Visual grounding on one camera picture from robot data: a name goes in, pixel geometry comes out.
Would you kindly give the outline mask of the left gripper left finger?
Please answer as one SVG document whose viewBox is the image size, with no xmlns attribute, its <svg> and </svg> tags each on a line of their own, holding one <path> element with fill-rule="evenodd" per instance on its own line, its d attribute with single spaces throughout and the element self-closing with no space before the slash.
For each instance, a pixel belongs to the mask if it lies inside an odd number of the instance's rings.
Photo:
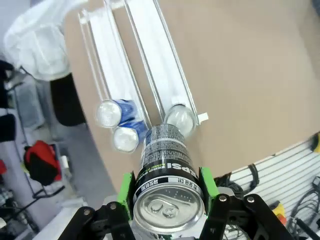
<svg viewBox="0 0 320 240">
<path fill-rule="evenodd" d="M 134 240 L 131 228 L 134 218 L 133 195 L 136 179 L 133 172 L 123 175 L 117 200 L 98 210 L 80 207 L 58 237 L 60 240 Z"/>
</svg>

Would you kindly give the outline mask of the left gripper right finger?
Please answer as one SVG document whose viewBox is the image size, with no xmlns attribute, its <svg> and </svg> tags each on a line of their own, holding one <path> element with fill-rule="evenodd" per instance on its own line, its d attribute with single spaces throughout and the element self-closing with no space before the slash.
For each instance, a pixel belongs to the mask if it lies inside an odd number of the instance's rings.
<svg viewBox="0 0 320 240">
<path fill-rule="evenodd" d="M 207 220 L 200 234 L 201 240 L 221 240 L 227 225 L 238 228 L 250 240 L 292 240 L 292 235 L 257 194 L 244 199 L 220 193 L 211 171 L 199 168 L 199 184 L 204 195 Z"/>
</svg>

